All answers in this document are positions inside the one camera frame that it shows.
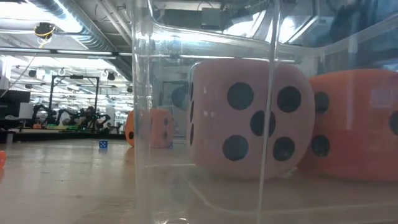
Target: black dot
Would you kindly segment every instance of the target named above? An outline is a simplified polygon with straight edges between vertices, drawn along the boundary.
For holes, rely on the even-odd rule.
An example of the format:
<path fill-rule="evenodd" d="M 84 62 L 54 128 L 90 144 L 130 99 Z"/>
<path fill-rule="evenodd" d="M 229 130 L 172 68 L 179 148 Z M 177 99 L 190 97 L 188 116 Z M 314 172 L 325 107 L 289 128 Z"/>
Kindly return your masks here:
<path fill-rule="evenodd" d="M 253 102 L 254 93 L 250 85 L 246 83 L 235 83 L 227 94 L 229 105 L 236 110 L 244 110 Z"/>
<path fill-rule="evenodd" d="M 280 137 L 274 143 L 274 158 L 277 161 L 286 161 L 293 156 L 294 142 L 291 138 Z"/>
<path fill-rule="evenodd" d="M 249 143 L 246 138 L 239 135 L 232 135 L 223 144 L 223 154 L 231 161 L 243 159 L 249 150 Z"/>
<path fill-rule="evenodd" d="M 398 135 L 398 111 L 392 112 L 390 118 L 388 119 L 388 125 L 391 128 L 391 131 Z"/>
<path fill-rule="evenodd" d="M 191 136 L 190 136 L 190 144 L 192 145 L 193 142 L 193 124 L 191 125 Z"/>
<path fill-rule="evenodd" d="M 324 135 L 315 136 L 311 140 L 311 148 L 315 155 L 326 157 L 328 156 L 330 149 L 329 139 Z"/>
<path fill-rule="evenodd" d="M 129 132 L 129 139 L 133 139 L 134 138 L 134 132 L 130 131 Z"/>
<path fill-rule="evenodd" d="M 315 94 L 315 112 L 323 114 L 329 108 L 329 96 L 324 92 Z"/>
<path fill-rule="evenodd" d="M 281 111 L 291 113 L 301 104 L 301 94 L 296 87 L 287 86 L 278 93 L 277 104 Z"/>
<path fill-rule="evenodd" d="M 193 102 L 191 104 L 191 116 L 190 116 L 191 120 L 190 120 L 190 122 L 192 122 L 192 118 L 193 118 L 193 105 L 194 105 Z"/>
<path fill-rule="evenodd" d="M 193 99 L 193 82 L 191 82 L 191 92 L 190 92 L 190 96 L 191 96 L 191 101 Z"/>
<path fill-rule="evenodd" d="M 275 131 L 276 120 L 274 112 L 271 111 L 271 117 L 269 118 L 269 129 L 268 137 L 271 136 Z M 250 119 L 250 128 L 253 134 L 256 136 L 262 136 L 264 134 L 264 112 L 257 111 Z"/>

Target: transparent plastic bin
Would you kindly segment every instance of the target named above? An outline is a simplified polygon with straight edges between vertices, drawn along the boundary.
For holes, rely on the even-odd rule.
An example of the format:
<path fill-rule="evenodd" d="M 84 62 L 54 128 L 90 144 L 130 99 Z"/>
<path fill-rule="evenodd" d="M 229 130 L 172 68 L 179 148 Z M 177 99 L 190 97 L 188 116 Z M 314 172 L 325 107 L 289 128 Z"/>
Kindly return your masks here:
<path fill-rule="evenodd" d="M 138 222 L 398 222 L 386 2 L 130 1 Z"/>

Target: metal frame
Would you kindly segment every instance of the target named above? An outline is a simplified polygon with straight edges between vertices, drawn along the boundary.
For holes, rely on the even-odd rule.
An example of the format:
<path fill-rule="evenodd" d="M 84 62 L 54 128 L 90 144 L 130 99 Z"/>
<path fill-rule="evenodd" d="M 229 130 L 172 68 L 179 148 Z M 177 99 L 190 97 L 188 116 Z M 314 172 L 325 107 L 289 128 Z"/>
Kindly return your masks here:
<path fill-rule="evenodd" d="M 49 99 L 49 109 L 52 109 L 52 97 L 53 97 L 53 92 L 54 92 L 54 87 L 55 87 L 55 79 L 56 78 L 71 78 L 73 76 L 71 75 L 53 75 L 51 79 L 51 89 L 50 89 L 50 99 Z M 87 77 L 87 76 L 82 76 L 83 78 L 95 78 L 97 80 L 96 88 L 95 88 L 95 102 L 94 102 L 94 111 L 97 113 L 97 101 L 98 101 L 98 90 L 100 88 L 100 78 L 99 77 Z M 93 127 L 91 129 L 91 132 L 95 132 L 95 124 L 93 124 Z"/>

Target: ceiling pipe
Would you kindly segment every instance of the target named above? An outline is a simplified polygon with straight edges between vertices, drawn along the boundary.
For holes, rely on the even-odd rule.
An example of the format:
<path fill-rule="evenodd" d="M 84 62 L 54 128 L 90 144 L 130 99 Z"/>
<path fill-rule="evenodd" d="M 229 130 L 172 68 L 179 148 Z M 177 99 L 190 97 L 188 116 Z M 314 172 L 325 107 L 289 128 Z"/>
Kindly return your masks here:
<path fill-rule="evenodd" d="M 131 38 L 129 38 L 126 33 L 122 30 L 120 25 L 116 22 L 116 20 L 113 18 L 111 13 L 106 9 L 104 3 L 102 0 L 97 0 L 97 5 L 98 7 L 105 13 L 105 16 L 112 22 L 113 26 L 116 28 L 116 30 L 122 35 L 123 39 L 127 42 L 127 44 L 131 47 Z"/>
<path fill-rule="evenodd" d="M 106 5 L 108 5 L 110 13 L 112 13 L 116 17 L 116 19 L 119 21 L 124 31 L 126 31 L 127 35 L 130 37 L 130 39 L 132 39 L 131 29 L 128 28 L 124 19 L 120 16 L 118 10 L 116 10 L 115 6 L 109 0 L 103 0 L 103 1 L 105 2 Z"/>
<path fill-rule="evenodd" d="M 57 19 L 65 24 L 78 24 L 81 27 L 81 35 L 73 38 L 93 51 L 116 51 L 116 47 L 100 31 L 96 24 L 86 15 L 86 13 L 71 0 L 30 0 L 30 3 L 45 12 L 53 14 Z M 127 80 L 132 80 L 131 62 L 121 57 L 107 59 L 113 64 L 118 72 Z"/>

